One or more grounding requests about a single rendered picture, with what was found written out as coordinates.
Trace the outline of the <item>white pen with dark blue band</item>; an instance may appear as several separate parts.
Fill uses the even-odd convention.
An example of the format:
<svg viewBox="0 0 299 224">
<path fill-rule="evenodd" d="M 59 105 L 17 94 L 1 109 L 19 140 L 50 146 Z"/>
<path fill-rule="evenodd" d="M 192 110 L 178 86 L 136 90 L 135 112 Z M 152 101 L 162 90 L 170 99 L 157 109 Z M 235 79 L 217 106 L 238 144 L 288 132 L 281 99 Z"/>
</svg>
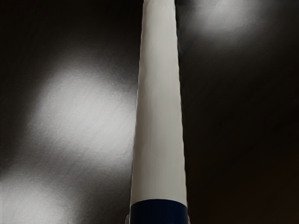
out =
<svg viewBox="0 0 299 224">
<path fill-rule="evenodd" d="M 144 0 L 130 224 L 188 224 L 175 0 Z"/>
</svg>

